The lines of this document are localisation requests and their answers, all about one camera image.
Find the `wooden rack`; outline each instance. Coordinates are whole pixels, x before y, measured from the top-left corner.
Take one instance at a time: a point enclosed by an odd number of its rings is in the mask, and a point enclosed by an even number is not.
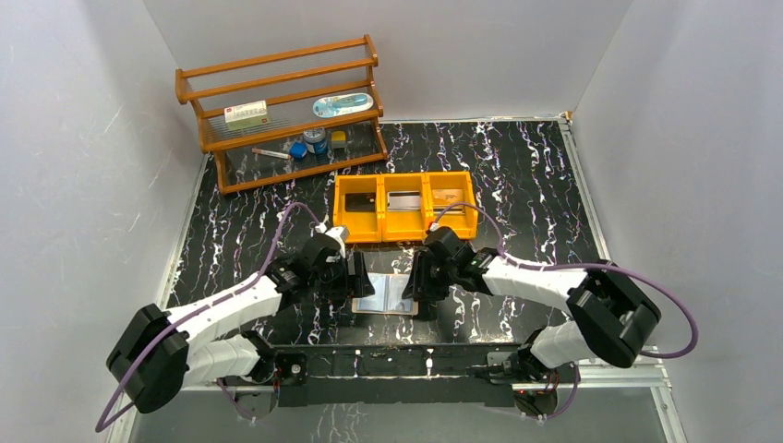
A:
[[[199,144],[204,153],[214,155],[218,172],[218,186],[223,194],[258,186],[291,180],[302,176],[320,174],[362,163],[388,158],[386,146],[380,136],[379,117],[383,116],[383,104],[376,90],[372,68],[378,65],[378,54],[369,35],[361,39],[324,44],[307,49],[264,55],[215,66],[183,71],[176,70],[176,97],[181,104],[190,102],[199,121]],[[360,72],[360,78],[331,86],[288,93],[266,100],[271,122],[248,129],[229,130],[223,107],[204,110],[201,101],[207,98],[228,96],[242,90],[260,89],[284,82],[294,82],[340,71]],[[319,118],[312,112],[314,99],[338,93],[365,92],[372,96],[372,108],[354,114],[332,118]],[[254,180],[231,183],[226,153],[229,150],[249,149],[256,145],[281,138],[295,137],[315,127],[336,127],[370,122],[375,130],[377,147],[371,153],[344,159],[330,158],[326,163],[313,163],[295,171],[279,174],[269,170],[268,176]]]

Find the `orange storage box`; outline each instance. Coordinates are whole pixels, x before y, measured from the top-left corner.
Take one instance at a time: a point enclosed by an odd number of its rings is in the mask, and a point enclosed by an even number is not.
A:
[[[433,209],[433,189],[462,189],[464,201],[476,204],[470,173],[417,173],[338,175],[334,187],[334,225],[348,227],[347,243],[422,241],[438,215]],[[387,195],[393,191],[416,191],[419,210],[389,211]],[[347,194],[375,193],[374,212],[345,210]],[[464,208],[463,214],[448,214],[441,226],[451,227],[464,240],[476,238],[478,213]]]

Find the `black table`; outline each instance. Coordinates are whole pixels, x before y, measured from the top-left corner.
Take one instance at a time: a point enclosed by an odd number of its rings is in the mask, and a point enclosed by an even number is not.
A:
[[[365,150],[374,142],[368,126],[351,126],[347,131],[349,150]],[[497,218],[505,244],[514,255],[558,263],[598,259],[557,122],[387,124],[382,127],[382,135],[390,153],[387,162],[337,174],[470,171],[477,205]],[[257,166],[254,162],[268,160],[253,155],[236,159],[242,165],[237,174],[250,174]],[[169,307],[217,293],[258,269],[269,250],[278,214],[288,203],[307,203],[330,225],[334,182],[335,173],[323,174],[223,197],[214,166],[208,162]],[[283,231],[279,250],[300,247],[310,236],[310,224],[306,215],[294,216]],[[479,219],[474,246],[494,246],[497,242],[489,223]],[[414,246],[401,242],[355,247],[366,252],[369,271],[407,273]],[[439,302],[436,309],[437,319],[430,321],[354,314],[349,302],[333,305],[315,296],[245,328],[257,329],[273,345],[310,353],[311,376],[351,377],[356,372],[355,349],[395,347],[395,357],[409,358],[395,360],[389,369],[405,377],[423,374],[426,369],[422,358],[428,349],[435,350],[436,369],[446,370],[443,367],[447,366],[459,373],[466,365],[481,363],[473,360],[480,360],[482,353],[499,346],[512,350],[536,329],[564,321],[560,311],[535,302],[461,289],[452,289],[452,297]],[[339,355],[334,359],[324,357],[330,353]],[[455,356],[462,356],[464,361],[455,361]],[[366,363],[366,367],[375,369],[360,375],[386,372],[372,362]],[[355,397],[345,400],[359,401]]]

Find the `marble pattern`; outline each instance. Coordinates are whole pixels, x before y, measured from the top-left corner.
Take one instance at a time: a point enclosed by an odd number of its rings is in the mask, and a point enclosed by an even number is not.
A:
[[[223,197],[208,162],[175,272],[169,307],[199,300],[256,270],[286,204],[307,203],[331,225],[336,174],[470,171],[476,203],[495,216],[503,242],[517,257],[549,263],[598,258],[584,205],[562,136],[551,121],[386,124],[389,159]],[[364,138],[354,143],[366,143]],[[240,168],[248,174],[247,162]],[[300,247],[310,231],[298,214],[283,231],[281,251]],[[476,248],[497,236],[479,220]],[[408,242],[363,245],[368,270],[410,270]],[[273,344],[374,344],[522,342],[535,329],[559,324],[562,314],[513,297],[452,289],[432,321],[353,314],[348,303],[306,300],[249,325]]]

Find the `smartphone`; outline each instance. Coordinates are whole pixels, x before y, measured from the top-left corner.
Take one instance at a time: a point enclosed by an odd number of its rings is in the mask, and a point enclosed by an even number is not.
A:
[[[355,298],[352,310],[355,314],[384,314],[393,316],[415,316],[418,302],[403,298],[403,289],[408,283],[407,274],[367,274],[375,293],[364,298]]]
[[[389,191],[386,208],[388,210],[420,210],[421,196],[418,191]]]
[[[345,194],[345,210],[347,212],[375,212],[375,193]]]

